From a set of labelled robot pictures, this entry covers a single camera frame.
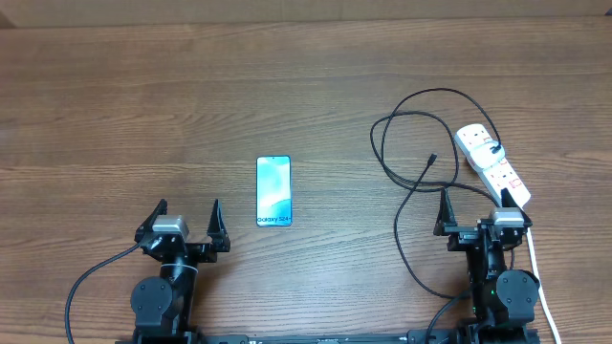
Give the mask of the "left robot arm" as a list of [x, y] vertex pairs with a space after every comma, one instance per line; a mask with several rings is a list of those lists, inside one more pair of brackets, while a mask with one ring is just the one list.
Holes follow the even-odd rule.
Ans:
[[202, 331], [190, 324], [198, 266], [215, 263], [217, 254], [230, 251], [230, 237], [222, 218], [221, 203], [213, 204], [208, 243], [190, 243], [181, 215], [167, 213], [160, 200], [136, 229], [135, 242], [142, 252], [161, 263], [157, 276], [142, 279], [133, 289], [130, 305], [136, 316], [134, 343], [205, 343]]

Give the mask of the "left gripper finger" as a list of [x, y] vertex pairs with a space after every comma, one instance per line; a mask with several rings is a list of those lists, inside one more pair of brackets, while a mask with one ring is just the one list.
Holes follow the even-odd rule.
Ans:
[[214, 201], [211, 210], [207, 236], [211, 239], [211, 244], [214, 248], [230, 247], [230, 237], [223, 221], [222, 205], [218, 199]]
[[153, 230], [153, 225], [160, 215], [167, 214], [167, 201], [160, 199], [152, 213], [139, 226], [139, 233], [150, 232]]

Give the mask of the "Samsung Galaxy smartphone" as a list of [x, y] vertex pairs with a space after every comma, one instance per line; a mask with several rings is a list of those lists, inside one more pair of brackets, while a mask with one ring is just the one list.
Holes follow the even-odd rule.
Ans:
[[293, 223], [292, 169], [289, 156], [262, 156], [256, 160], [256, 224], [290, 226]]

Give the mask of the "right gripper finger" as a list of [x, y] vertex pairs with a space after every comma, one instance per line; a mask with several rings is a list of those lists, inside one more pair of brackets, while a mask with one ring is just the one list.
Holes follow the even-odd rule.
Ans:
[[449, 236], [457, 231], [458, 224], [450, 203], [448, 191], [442, 189], [440, 193], [440, 206], [436, 223], [433, 229], [435, 236]]
[[503, 188], [500, 191], [500, 195], [502, 207], [520, 207], [520, 205], [514, 200], [508, 188]]

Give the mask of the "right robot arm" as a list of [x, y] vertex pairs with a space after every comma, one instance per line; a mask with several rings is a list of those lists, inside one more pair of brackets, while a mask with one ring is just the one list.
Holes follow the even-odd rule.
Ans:
[[535, 320], [539, 279], [524, 269], [510, 269], [504, 253], [522, 244], [533, 222], [515, 202], [510, 191], [501, 191], [501, 205], [475, 226], [459, 226], [446, 190], [433, 234], [448, 237], [449, 251], [466, 254], [473, 318], [457, 323], [440, 343], [535, 344], [538, 332], [528, 324]]

